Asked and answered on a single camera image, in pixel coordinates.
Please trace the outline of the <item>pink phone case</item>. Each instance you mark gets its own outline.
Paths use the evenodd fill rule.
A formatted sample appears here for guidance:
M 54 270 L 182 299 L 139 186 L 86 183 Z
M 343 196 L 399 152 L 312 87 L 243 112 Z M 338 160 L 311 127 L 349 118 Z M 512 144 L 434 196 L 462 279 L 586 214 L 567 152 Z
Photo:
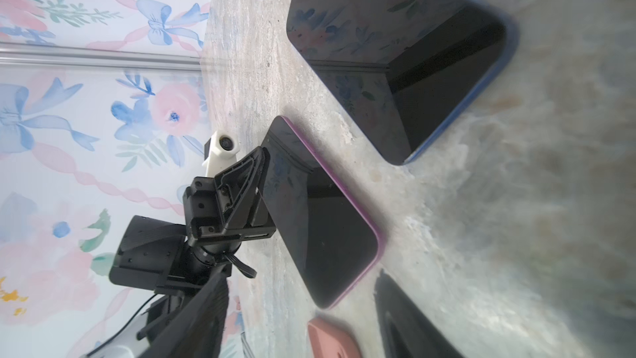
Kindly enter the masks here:
M 356 340 L 347 331 L 314 318 L 307 325 L 314 358 L 361 358 Z

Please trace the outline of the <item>purple-edged black phone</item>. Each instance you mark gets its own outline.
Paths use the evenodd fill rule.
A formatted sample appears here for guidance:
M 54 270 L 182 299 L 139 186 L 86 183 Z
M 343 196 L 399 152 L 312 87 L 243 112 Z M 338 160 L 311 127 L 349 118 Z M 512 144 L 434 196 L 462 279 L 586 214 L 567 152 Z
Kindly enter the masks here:
M 290 119 L 278 116 L 262 197 L 313 302 L 336 306 L 379 261 L 384 236 Z

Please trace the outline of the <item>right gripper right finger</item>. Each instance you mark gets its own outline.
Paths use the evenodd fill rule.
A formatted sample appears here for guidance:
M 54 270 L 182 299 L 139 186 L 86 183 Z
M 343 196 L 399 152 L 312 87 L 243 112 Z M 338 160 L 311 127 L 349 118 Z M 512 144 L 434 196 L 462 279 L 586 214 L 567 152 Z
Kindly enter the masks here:
M 385 272 L 376 280 L 374 299 L 385 356 L 463 357 Z

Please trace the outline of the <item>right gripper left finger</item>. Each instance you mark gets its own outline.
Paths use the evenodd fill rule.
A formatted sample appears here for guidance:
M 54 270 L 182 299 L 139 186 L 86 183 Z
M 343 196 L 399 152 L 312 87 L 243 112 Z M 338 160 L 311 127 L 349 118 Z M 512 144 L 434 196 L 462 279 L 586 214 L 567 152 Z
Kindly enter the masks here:
M 150 343 L 150 357 L 218 357 L 230 303 L 225 265 L 189 301 Z

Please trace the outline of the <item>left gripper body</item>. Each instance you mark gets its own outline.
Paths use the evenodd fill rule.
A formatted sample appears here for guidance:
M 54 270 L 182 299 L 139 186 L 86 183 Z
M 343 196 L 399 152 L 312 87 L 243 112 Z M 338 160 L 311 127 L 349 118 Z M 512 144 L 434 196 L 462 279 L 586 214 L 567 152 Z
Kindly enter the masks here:
M 264 203 L 270 155 L 257 147 L 214 177 L 196 177 L 184 194 L 187 245 L 200 259 L 235 253 L 243 242 L 276 232 Z

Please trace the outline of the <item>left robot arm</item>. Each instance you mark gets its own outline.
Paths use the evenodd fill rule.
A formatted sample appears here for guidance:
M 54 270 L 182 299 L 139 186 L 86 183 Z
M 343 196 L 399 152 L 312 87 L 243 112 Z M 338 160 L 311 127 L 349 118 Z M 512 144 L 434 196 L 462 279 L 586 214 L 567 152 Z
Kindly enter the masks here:
M 257 147 L 183 196 L 184 224 L 136 215 L 114 255 L 111 283 L 153 293 L 89 357 L 218 357 L 233 270 L 255 278 L 237 252 L 276 227 L 260 192 L 270 155 Z

